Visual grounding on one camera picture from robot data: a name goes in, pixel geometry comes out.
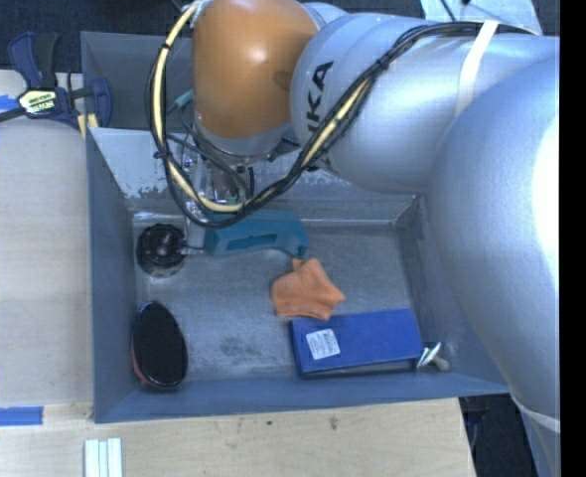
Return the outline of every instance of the kuka logo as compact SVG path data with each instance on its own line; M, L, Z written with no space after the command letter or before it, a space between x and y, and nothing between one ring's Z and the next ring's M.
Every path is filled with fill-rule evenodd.
M313 98L310 90L308 94L310 111L306 112L306 118L309 120L308 128L311 132L315 132L318 129L320 123L320 115L317 113L317 108L322 102L322 93L324 92L324 78L326 77L326 74L332 65L333 62L321 64L315 68L315 72L313 73L313 83L319 89L320 93L315 99Z

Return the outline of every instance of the teal plastic object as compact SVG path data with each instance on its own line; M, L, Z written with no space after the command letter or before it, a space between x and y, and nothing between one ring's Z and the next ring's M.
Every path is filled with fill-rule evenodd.
M205 249L213 255L274 247L302 259L309 241L302 223L291 211L259 211L222 230L207 230Z

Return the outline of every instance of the white label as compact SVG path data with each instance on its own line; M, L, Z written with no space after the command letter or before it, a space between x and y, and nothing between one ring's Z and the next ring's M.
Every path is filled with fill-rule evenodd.
M333 329L311 332L306 335L306 341L309 344L311 355L315 361L340 354L340 346L337 344Z

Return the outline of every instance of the black oval object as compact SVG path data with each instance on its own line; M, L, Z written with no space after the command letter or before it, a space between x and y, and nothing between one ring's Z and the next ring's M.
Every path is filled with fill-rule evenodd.
M147 302L134 319L132 365L150 386L166 389L187 374L187 344L176 319L160 302Z

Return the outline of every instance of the wire bundle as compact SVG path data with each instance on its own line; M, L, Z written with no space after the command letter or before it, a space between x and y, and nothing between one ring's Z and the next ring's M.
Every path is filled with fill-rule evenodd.
M433 36L446 37L476 37L481 31L483 22L454 21L452 23L438 23L415 27L402 34L392 47L366 69L344 92L330 111L320 122L317 129L311 135L308 142L300 151L297 160L289 171L281 179L269 185L253 195L252 189L247 190L243 181L239 187L245 193L245 200L236 204L221 204L206 199L198 193L192 185L189 175L183 170L182 165L172 155L168 146L168 139L176 138L166 133L165 129L165 67L171 48L180 31L194 16L199 1L193 2L178 19L173 29L167 36L166 42L160 49L156 63L150 76L150 130L154 136L158 152L155 157L163 161L167 183L172 197L183 214L196 225L208 229L222 229L234 225L245 217L264 207L276 197L288 191L300 176L313 167L315 163L328 151L355 121L378 77L386 71L390 64L398 57L410 50L418 41ZM525 32L517 27L499 25L499 32ZM239 175L228 167L222 159L217 158L214 147L206 147L202 140L197 140L199 153L212 160L219 168L223 169L237 186ZM180 192L187 195L200 208L205 219L196 217L181 199Z

